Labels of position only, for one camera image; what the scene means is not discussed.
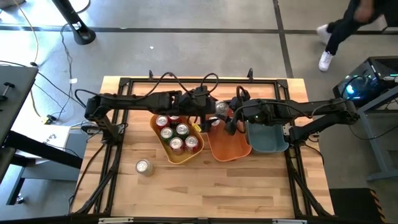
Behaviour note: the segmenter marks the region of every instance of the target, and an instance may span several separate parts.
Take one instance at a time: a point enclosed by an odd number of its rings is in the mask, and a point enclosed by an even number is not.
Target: yellow basket
[[[189,161],[190,159],[194,158],[196,155],[198,155],[202,150],[203,150],[203,146],[205,145],[205,142],[203,141],[203,138],[200,136],[200,134],[196,131],[195,128],[193,128],[191,125],[189,125],[187,123],[187,118],[186,117],[181,117],[182,119],[182,123],[188,125],[189,127],[189,133],[190,135],[195,136],[198,139],[198,152],[195,154],[190,154],[189,152],[185,151],[182,155],[177,156],[173,153],[171,147],[164,143],[162,140],[162,137],[160,136],[160,130],[158,129],[157,125],[156,125],[156,118],[158,117],[158,115],[153,115],[153,117],[150,119],[150,127],[155,131],[157,138],[159,139],[160,143],[162,144],[164,151],[167,154],[167,158],[169,158],[169,162],[175,165],[179,165],[179,164],[183,164],[187,161]]]

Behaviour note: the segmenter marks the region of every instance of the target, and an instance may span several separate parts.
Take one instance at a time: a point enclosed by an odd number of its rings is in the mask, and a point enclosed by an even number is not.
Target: plastic tray
[[[228,111],[228,116],[232,116],[232,111]],[[224,130],[225,123],[211,127],[207,133],[213,157],[220,162],[232,161],[247,156],[251,151],[251,146],[246,142],[244,134],[236,131],[231,136]]]
[[[264,126],[246,123],[246,134],[253,153],[283,152],[289,147],[284,140],[281,125]]]
[[[200,136],[200,134],[191,126],[188,125],[189,127],[189,131],[190,134],[195,136],[198,139],[199,142],[199,150],[197,153],[195,154],[190,154],[189,152],[185,151],[184,154],[177,156],[172,152],[172,149],[170,148],[170,146],[166,143],[163,142],[161,136],[160,136],[160,130],[157,128],[156,126],[156,118],[158,117],[158,115],[154,115],[151,119],[150,119],[150,127],[155,131],[157,138],[159,139],[160,143],[162,144],[164,151],[167,154],[167,158],[169,159],[169,162],[171,162],[172,164],[183,164],[184,162],[189,161],[190,159],[194,158],[196,155],[198,155],[202,149],[203,146],[205,145],[205,142],[203,141],[203,138]],[[187,123],[187,118],[185,117],[181,117],[182,118],[182,122],[185,124]]]

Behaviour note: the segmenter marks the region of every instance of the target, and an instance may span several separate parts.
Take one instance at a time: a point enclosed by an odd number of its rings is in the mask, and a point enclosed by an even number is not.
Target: blue light
[[[355,91],[353,90],[353,86],[351,86],[351,85],[348,85],[346,89],[347,89],[347,93],[350,95],[355,93]]]

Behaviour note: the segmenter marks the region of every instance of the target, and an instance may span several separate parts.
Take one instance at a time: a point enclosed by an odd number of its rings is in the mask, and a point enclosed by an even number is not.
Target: can lid
[[[148,163],[145,160],[140,160],[136,164],[136,169],[138,172],[144,172],[148,169]]]
[[[217,125],[219,125],[219,124],[220,124],[220,119],[219,119],[219,118],[217,118],[216,116],[214,116],[214,117],[210,117],[210,118],[209,118],[209,120],[212,120],[212,119],[217,119],[217,120],[216,120],[216,121],[213,121],[211,125],[213,125],[213,126],[217,126]]]
[[[186,124],[179,124],[179,125],[177,125],[176,130],[177,130],[178,134],[187,134],[189,128],[188,128],[188,125],[186,125]]]
[[[229,106],[224,101],[216,102],[216,114],[226,114],[228,112]]]
[[[186,138],[185,144],[188,147],[195,147],[198,145],[198,139],[195,136],[189,136]]]
[[[176,119],[179,119],[180,116],[169,116],[169,118],[172,119],[172,120],[176,120]]]
[[[161,130],[160,135],[163,138],[169,138],[169,137],[171,137],[173,135],[173,130],[171,128],[169,128],[169,127],[166,127],[166,128]]]
[[[165,125],[165,124],[167,124],[167,117],[166,116],[158,116],[157,118],[156,118],[156,124],[157,125]]]
[[[170,141],[170,147],[172,149],[180,149],[182,147],[182,140],[178,137],[173,138]]]

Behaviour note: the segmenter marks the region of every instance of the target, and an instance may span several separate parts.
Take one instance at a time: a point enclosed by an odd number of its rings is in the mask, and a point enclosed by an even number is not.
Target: concrete floor
[[[340,18],[347,5],[348,0],[279,0],[284,28],[290,30],[313,30]],[[33,26],[65,23],[51,0],[27,0],[22,8]],[[277,29],[273,0],[91,0],[91,6],[80,16],[92,27]],[[0,26],[27,24],[15,7],[3,11],[0,18]],[[378,30],[378,27],[371,24],[363,29]],[[67,91],[68,67],[60,34],[37,32],[37,36],[40,71]],[[289,34],[285,38],[293,76],[305,80],[310,100],[333,97],[331,89],[367,57],[398,52],[396,35],[354,35],[341,45],[330,71],[322,73],[318,70],[318,60],[324,46],[316,35]],[[181,77],[210,72],[244,77],[252,67],[255,77],[287,77],[277,30],[274,34],[97,32],[97,39],[85,46],[77,45],[72,33],[66,32],[65,43],[73,57],[73,77],[78,79],[73,87],[91,91],[100,90],[105,75],[147,75],[149,69],[155,74],[172,71]],[[1,60],[28,65],[34,58],[34,36],[31,32],[0,31],[0,49]],[[59,102],[66,101],[41,77],[36,84],[51,92]],[[40,90],[34,87],[33,92],[40,114],[59,110]],[[66,111],[61,118],[65,125],[83,119],[82,109],[74,103],[69,103]],[[398,118],[375,118],[375,132],[387,129],[386,120],[396,124]],[[354,130],[364,136],[360,124]],[[395,134],[393,131],[379,140],[393,147]],[[398,180],[365,181],[367,175],[377,171],[367,141],[356,139],[346,126],[334,126],[322,132],[320,148],[330,188],[373,188],[387,221],[398,222]],[[9,169],[7,179],[0,185],[1,195],[8,196],[18,169]],[[29,203],[8,207],[4,205],[4,196],[0,200],[0,219],[64,215],[67,195],[73,193],[74,186],[71,182],[27,180],[22,194],[29,197]]]

